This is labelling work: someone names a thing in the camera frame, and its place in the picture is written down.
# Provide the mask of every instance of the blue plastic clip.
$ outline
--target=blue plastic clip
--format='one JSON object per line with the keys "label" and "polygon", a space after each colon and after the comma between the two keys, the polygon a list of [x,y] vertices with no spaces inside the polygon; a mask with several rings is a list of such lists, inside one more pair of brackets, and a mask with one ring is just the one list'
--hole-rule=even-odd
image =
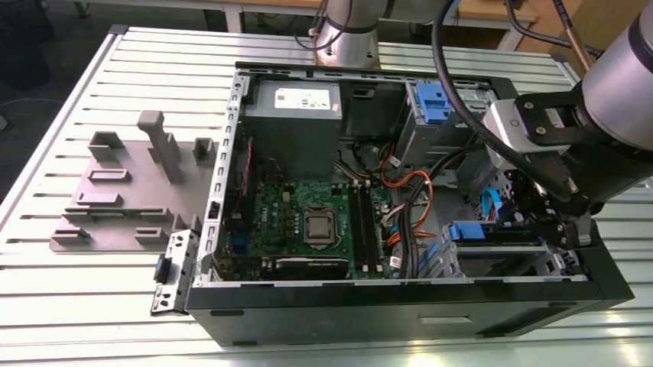
{"label": "blue plastic clip", "polygon": [[447,121],[451,113],[447,95],[439,83],[418,82],[415,85],[415,97],[424,111],[424,120],[428,125],[436,125]]}
{"label": "blue plastic clip", "polygon": [[482,231],[480,223],[462,222],[448,226],[448,235],[452,241],[462,239],[486,239],[486,234]]}

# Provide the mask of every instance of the desk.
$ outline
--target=desk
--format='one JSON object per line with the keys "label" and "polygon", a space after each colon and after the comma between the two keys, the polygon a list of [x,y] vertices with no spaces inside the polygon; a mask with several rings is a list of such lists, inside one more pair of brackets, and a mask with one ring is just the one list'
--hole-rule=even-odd
{"label": "desk", "polygon": [[[379,47],[383,69],[434,70],[428,47]],[[575,80],[544,54],[447,48],[446,58],[451,73],[507,77],[519,93],[568,90]],[[514,339],[221,348],[192,318],[149,317],[156,253],[53,254],[49,235],[88,164],[93,133],[147,141],[136,117],[155,109],[176,141],[219,140],[237,60],[312,64],[313,55],[279,36],[151,28],[106,36],[0,206],[2,361],[121,367],[653,364],[653,195],[645,187],[621,194],[598,217],[637,298]]]}
{"label": "desk", "polygon": [[[227,19],[227,30],[243,33],[241,14],[251,11],[285,15],[313,16],[320,0],[88,0],[92,3],[161,6],[167,8],[193,8],[223,11]],[[503,3],[495,0],[460,0],[456,25],[474,28],[504,29],[506,33],[496,50],[514,51],[522,36],[514,31]],[[516,11],[516,19],[527,28],[538,21],[539,16],[524,2]]]}

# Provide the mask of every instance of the metal bracket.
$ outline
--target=metal bracket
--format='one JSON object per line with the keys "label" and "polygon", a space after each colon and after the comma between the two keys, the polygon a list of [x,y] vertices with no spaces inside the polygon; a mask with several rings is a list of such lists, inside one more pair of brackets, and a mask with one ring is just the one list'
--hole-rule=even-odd
{"label": "metal bracket", "polygon": [[199,235],[191,229],[172,233],[153,272],[156,292],[153,293],[151,316],[169,314],[188,315],[185,297],[192,284]]}
{"label": "metal bracket", "polygon": [[532,93],[515,99],[515,107],[526,129],[528,140],[536,145],[573,145],[598,142],[595,134],[581,127],[566,127],[564,117],[555,109],[566,109],[568,113],[578,106],[577,93]]}

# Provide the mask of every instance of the sticker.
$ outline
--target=sticker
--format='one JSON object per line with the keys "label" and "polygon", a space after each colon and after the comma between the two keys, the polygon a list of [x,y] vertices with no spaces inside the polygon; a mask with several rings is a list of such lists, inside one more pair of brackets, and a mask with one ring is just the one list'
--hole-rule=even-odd
{"label": "sticker", "polygon": [[279,88],[275,92],[276,109],[331,109],[327,89]]}
{"label": "sticker", "polygon": [[399,167],[399,164],[400,164],[400,161],[399,159],[396,159],[396,157],[394,155],[391,155],[388,158],[387,158],[387,161],[390,162],[390,164],[392,166]]}
{"label": "sticker", "polygon": [[390,257],[390,267],[400,268],[400,258],[398,258],[396,256]]}

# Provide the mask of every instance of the blue latch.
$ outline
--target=blue latch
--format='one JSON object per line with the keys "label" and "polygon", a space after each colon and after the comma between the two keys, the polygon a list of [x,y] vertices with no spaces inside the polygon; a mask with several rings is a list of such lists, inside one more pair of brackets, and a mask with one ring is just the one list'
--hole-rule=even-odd
{"label": "blue latch", "polygon": [[486,239],[480,223],[454,223],[448,226],[448,234],[452,241],[463,239]]}
{"label": "blue latch", "polygon": [[424,111],[424,120],[428,125],[436,125],[447,121],[451,113],[447,95],[439,83],[418,82],[415,85],[415,97]]}
{"label": "blue latch", "polygon": [[491,207],[494,207],[494,220],[499,218],[499,209],[503,206],[500,201],[500,194],[496,189],[484,189],[480,195],[480,209],[482,218],[486,219],[490,216]]}
{"label": "blue latch", "polygon": [[428,249],[428,252],[426,253],[422,260],[419,261],[418,271],[422,271],[422,269],[424,268],[426,264],[428,263],[430,258],[432,258],[432,255],[435,254],[435,251],[438,251],[438,243],[432,244],[432,246]]}

